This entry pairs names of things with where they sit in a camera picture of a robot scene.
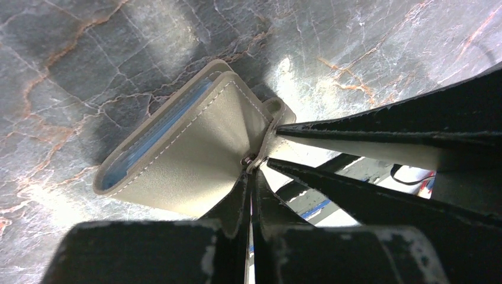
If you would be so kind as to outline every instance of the marble surface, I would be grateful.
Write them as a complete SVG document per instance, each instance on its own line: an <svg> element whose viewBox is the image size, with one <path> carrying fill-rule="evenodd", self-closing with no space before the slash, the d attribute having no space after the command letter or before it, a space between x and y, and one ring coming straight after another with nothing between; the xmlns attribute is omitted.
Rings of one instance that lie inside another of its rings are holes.
<svg viewBox="0 0 502 284"><path fill-rule="evenodd" d="M114 147L210 60L230 63L260 98L281 97L299 121L337 118L500 62L501 8L0 0L0 283L38 282L77 222L184 218L98 198L91 183Z"/></svg>

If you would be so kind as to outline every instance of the card holder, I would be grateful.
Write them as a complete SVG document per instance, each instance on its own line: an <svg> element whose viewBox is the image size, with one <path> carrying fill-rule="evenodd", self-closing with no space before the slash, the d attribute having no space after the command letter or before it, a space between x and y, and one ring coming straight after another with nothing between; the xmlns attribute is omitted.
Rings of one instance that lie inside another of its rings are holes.
<svg viewBox="0 0 502 284"><path fill-rule="evenodd" d="M285 115L270 105L224 61L210 62L108 156L94 192L199 217L230 192L243 158L259 166L273 150L263 144Z"/></svg>

